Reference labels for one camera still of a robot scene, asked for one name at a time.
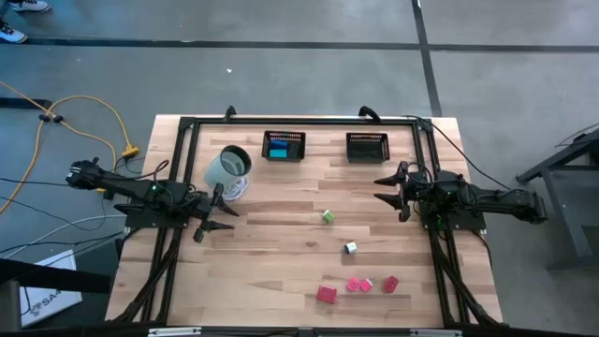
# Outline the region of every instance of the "white sign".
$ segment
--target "white sign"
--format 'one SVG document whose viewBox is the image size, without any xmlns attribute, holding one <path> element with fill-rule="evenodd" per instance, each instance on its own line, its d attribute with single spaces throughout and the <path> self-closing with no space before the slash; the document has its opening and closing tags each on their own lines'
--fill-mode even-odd
<svg viewBox="0 0 599 337">
<path fill-rule="evenodd" d="M 77 268 L 75 266 L 75 257 L 72 254 L 73 250 L 67 250 L 61 254 L 41 260 L 36 264 L 45 266 L 60 259 L 59 261 L 50 264 L 48 267 L 75 271 Z M 31 305 L 29 312 L 21 316 L 22 327 L 27 327 L 39 322 L 48 316 L 61 312 L 82 301 L 81 293 L 79 291 L 62 291 L 29 286 L 26 289 L 22 286 L 19 291 L 21 292 L 21 312 L 25 313 L 29 308 L 29 304 Z"/>
</svg>

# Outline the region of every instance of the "wooden tabletop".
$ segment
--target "wooden tabletop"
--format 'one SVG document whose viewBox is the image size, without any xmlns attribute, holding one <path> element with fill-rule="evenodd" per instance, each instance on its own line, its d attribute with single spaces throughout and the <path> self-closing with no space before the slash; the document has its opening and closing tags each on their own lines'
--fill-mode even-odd
<svg viewBox="0 0 599 337">
<path fill-rule="evenodd" d="M 171 159 L 180 117 L 156 116 L 144 173 L 153 171 L 160 161 Z M 456 119 L 433 121 L 461 146 Z M 289 163 L 262 158 L 265 130 L 305 132 L 305 159 Z M 349 164 L 345 157 L 346 132 L 386 132 L 390 160 L 382 165 Z M 438 132 L 435 140 L 441 168 L 468 178 L 464 158 Z M 428 158 L 424 136 L 422 143 Z M 399 223 L 398 213 L 373 197 L 373 193 L 394 192 L 393 187 L 373 184 L 374 179 L 393 174 L 402 160 L 416 161 L 410 128 L 203 125 L 192 179 L 198 189 L 210 190 L 203 180 L 204 171 L 229 144 L 241 146 L 252 157 L 249 187 L 241 199 L 229 203 L 241 216 L 217 211 L 214 220 L 236 227 L 213 231 L 202 244 L 192 239 L 197 222 L 184 231 L 170 325 L 442 326 L 427 232 L 417 214 L 413 213 L 407 223 Z M 187 147 L 183 147 L 178 181 L 183 178 Z M 160 177 L 167 176 L 165 169 Z M 322 220 L 325 210 L 335 214 L 331 225 Z M 107 318 L 121 313 L 146 281 L 156 232 L 142 229 L 126 242 Z M 501 320 L 485 247 L 470 232 L 457 231 L 455 236 L 464 282 L 487 312 Z M 342 253 L 347 242 L 357 243 L 355 255 Z M 400 279 L 393 294 L 381 290 L 390 275 Z M 369 278 L 374 287 L 366 294 L 348 292 L 345 284 L 350 277 Z M 337 288 L 335 304 L 316 300 L 319 285 Z M 162 284 L 156 292 L 154 313 L 161 289 Z M 448 292 L 457 317 L 452 286 Z"/>
</svg>

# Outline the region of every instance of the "shoe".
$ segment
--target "shoe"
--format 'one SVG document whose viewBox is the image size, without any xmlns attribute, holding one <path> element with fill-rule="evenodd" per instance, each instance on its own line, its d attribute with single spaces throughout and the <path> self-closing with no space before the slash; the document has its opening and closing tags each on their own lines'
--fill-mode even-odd
<svg viewBox="0 0 599 337">
<path fill-rule="evenodd" d="M 12 29 L 6 22 L 0 26 L 0 37 L 13 43 L 23 43 L 27 39 L 27 35 Z"/>
<path fill-rule="evenodd" d="M 18 4 L 10 3 L 10 7 L 15 11 L 34 11 L 43 12 L 50 9 L 50 5 L 45 1 L 23 0 Z"/>
</svg>

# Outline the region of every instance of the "black basket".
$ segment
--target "black basket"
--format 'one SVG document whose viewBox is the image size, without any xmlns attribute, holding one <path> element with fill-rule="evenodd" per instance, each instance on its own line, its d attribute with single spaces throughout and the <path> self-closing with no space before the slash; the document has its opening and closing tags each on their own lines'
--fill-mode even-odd
<svg viewBox="0 0 599 337">
<path fill-rule="evenodd" d="M 270 150 L 285 150 L 286 156 L 270 156 Z M 264 131 L 262 156 L 267 160 L 299 162 L 303 159 L 305 152 L 305 132 Z"/>
<path fill-rule="evenodd" d="M 347 133 L 346 140 L 350 163 L 380 164 L 389 160 L 387 134 Z"/>
</svg>

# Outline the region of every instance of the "concrete floor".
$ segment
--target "concrete floor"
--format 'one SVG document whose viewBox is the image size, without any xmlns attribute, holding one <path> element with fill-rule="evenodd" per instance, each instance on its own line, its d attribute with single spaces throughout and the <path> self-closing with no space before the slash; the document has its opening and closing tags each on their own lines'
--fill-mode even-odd
<svg viewBox="0 0 599 337">
<path fill-rule="evenodd" d="M 5 20 L 38 37 L 417 42 L 409 0 L 52 4 L 51 13 L 9 12 Z M 430 43 L 599 44 L 599 5 L 592 0 L 421 0 L 421 6 Z M 431 59 L 443 115 L 459 119 L 466 153 L 512 186 L 516 174 L 554 153 L 555 143 L 597 122 L 599 54 L 433 52 Z M 132 141 L 143 152 L 158 113 L 222 113 L 234 105 L 239 113 L 355 114 L 368 105 L 384 115 L 431 116 L 418 51 L 0 45 L 0 62 L 0 80 L 30 96 L 105 99 L 121 112 Z M 70 102 L 59 111 L 78 128 L 124 147 L 116 120 L 96 103 Z M 37 112 L 2 110 L 2 177 L 21 178 L 36 128 Z M 72 161 L 94 156 L 110 165 L 104 145 L 48 125 L 29 179 L 60 183 Z M 473 183 L 493 187 L 471 173 Z M 0 196 L 7 197 L 13 186 L 0 183 Z M 540 182 L 531 188 L 547 196 Z M 18 200 L 69 220 L 102 213 L 100 196 L 69 188 L 27 185 Z M 106 210 L 116 213 L 108 202 Z M 487 220 L 505 322 L 599 334 L 599 271 L 557 276 L 545 271 L 547 264 L 573 254 L 565 230 L 554 221 L 531 226 L 507 216 Z M 29 242 L 62 224 L 11 205 L 0 216 L 0 249 Z M 92 234 L 71 228 L 53 239 L 85 240 L 122 225 L 122 220 L 108 220 Z M 31 247 L 15 258 L 36 261 L 64 249 Z"/>
</svg>

